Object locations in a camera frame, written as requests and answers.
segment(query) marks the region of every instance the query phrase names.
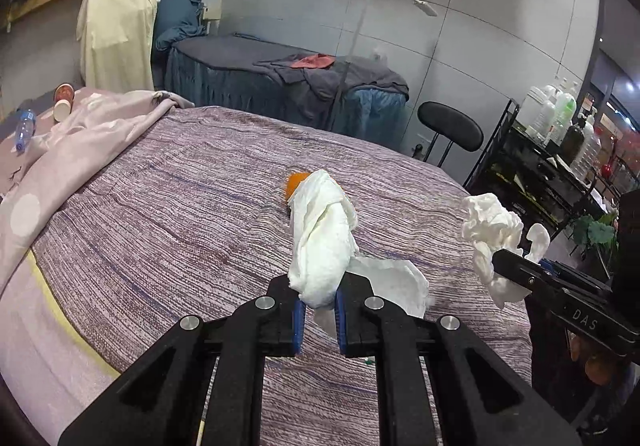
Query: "orange object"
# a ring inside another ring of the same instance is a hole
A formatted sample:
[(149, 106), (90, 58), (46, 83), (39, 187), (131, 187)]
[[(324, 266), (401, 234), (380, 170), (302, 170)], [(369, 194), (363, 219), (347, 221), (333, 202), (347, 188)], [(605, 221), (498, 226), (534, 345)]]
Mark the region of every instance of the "orange object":
[(288, 201), (289, 198), (293, 195), (293, 192), (295, 192), (298, 185), (310, 175), (311, 174), (308, 171), (292, 173), (289, 176), (289, 181), (287, 181), (287, 187), (285, 188), (285, 200)]

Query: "white tissue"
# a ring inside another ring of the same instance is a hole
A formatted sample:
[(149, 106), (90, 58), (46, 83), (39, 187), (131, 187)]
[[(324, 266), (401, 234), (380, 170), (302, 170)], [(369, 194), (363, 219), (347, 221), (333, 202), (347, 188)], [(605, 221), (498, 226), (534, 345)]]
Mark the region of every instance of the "white tissue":
[[(531, 293), (529, 289), (494, 273), (492, 264), (492, 257), (499, 249), (508, 249), (522, 256), (523, 250), (517, 247), (522, 236), (520, 217), (507, 211), (492, 193), (466, 197), (463, 207), (466, 209), (466, 218), (462, 224), (462, 237), (475, 248), (474, 270), (489, 290), (494, 303), (502, 309), (505, 302), (523, 300)], [(532, 244), (525, 258), (538, 263), (549, 247), (549, 233), (542, 224), (533, 224), (527, 233), (527, 240)]]
[[(428, 306), (433, 303), (429, 296), (429, 281), (412, 261), (351, 257), (347, 271), (369, 279), (374, 295), (392, 301), (410, 316), (424, 317)], [(329, 336), (336, 337), (332, 307), (316, 309), (314, 321)]]
[(351, 235), (358, 216), (325, 170), (301, 182), (289, 198), (293, 258), (289, 285), (312, 309), (332, 307), (335, 291), (358, 246)]

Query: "plastic water bottle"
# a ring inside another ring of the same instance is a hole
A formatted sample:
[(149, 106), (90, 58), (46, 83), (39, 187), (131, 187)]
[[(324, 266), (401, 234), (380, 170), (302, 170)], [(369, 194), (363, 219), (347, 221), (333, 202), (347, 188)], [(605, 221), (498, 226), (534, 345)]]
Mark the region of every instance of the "plastic water bottle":
[(587, 172), (590, 170), (591, 165), (595, 163), (600, 153), (600, 135), (602, 134), (602, 128), (597, 127), (594, 130), (593, 136), (590, 141), (584, 146), (578, 157), (575, 158), (574, 165), (571, 167), (575, 177), (584, 182), (587, 177)]
[(22, 111), (18, 126), (15, 128), (15, 150), (24, 152), (36, 131), (36, 115), (32, 111)]

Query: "green plant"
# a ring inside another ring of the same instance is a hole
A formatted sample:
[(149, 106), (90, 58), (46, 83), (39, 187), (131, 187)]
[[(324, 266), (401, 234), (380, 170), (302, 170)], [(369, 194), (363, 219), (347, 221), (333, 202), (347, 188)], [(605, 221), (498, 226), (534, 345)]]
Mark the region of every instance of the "green plant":
[(612, 210), (595, 220), (591, 215), (583, 215), (574, 222), (574, 242), (586, 248), (598, 246), (606, 258), (607, 266), (614, 264), (618, 252), (616, 229), (613, 226), (618, 211)]

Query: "black chair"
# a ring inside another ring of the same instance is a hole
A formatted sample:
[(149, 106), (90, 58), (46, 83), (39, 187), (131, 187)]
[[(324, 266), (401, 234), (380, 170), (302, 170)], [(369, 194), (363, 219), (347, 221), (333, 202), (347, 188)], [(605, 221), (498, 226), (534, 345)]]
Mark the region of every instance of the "black chair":
[(484, 141), (484, 134), (482, 134), (482, 129), (478, 124), (466, 114), (448, 105), (433, 101), (425, 102), (418, 107), (418, 119), (425, 127), (436, 133), (431, 140), (427, 153), (424, 155), (423, 161), (426, 161), (429, 157), (438, 136), (442, 134), (450, 140), (438, 163), (438, 168), (444, 163), (454, 143), (467, 152), (476, 152)]

